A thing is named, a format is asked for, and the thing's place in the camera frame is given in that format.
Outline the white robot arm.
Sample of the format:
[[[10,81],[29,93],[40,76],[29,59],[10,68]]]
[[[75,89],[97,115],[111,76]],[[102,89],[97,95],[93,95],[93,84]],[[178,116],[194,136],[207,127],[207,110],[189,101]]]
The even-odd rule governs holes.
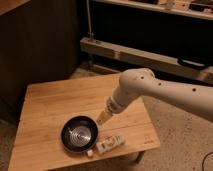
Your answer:
[[[213,122],[213,87],[157,79],[150,69],[141,68],[121,73],[118,86],[106,101],[97,123],[103,125],[142,95],[157,98]]]

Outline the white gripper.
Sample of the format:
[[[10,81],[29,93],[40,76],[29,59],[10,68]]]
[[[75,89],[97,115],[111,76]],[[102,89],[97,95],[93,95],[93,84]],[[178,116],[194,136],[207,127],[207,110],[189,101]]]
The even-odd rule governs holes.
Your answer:
[[[99,125],[103,125],[105,122],[107,122],[112,117],[112,114],[119,114],[125,110],[125,108],[116,102],[112,96],[110,96],[106,101],[106,109],[109,112],[102,111],[97,118],[97,123]]]

